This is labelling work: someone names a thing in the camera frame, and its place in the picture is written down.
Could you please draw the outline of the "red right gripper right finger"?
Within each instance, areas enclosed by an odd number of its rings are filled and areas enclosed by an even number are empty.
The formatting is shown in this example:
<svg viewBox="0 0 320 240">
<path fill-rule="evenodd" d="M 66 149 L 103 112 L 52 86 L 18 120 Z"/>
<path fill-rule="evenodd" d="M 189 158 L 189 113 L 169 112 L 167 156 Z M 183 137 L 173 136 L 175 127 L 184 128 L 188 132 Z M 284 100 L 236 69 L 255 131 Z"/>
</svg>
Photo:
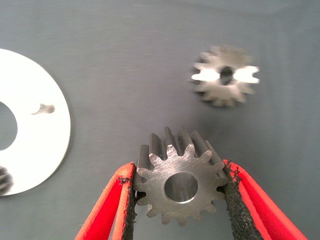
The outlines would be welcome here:
<svg viewBox="0 0 320 240">
<path fill-rule="evenodd" d="M 227 211 L 235 240 L 305 240 L 260 185 L 234 162 L 224 160 Z"/>
</svg>

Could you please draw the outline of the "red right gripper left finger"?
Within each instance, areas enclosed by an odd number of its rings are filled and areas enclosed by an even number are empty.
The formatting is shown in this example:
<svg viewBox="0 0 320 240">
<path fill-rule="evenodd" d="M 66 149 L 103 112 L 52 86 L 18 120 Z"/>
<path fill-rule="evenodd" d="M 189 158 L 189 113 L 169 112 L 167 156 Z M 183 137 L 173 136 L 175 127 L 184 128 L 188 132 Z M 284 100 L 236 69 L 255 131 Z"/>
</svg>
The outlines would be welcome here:
<svg viewBox="0 0 320 240">
<path fill-rule="evenodd" d="M 134 233 L 136 166 L 121 166 L 101 193 L 76 235 L 76 240 L 132 240 Z"/>
</svg>

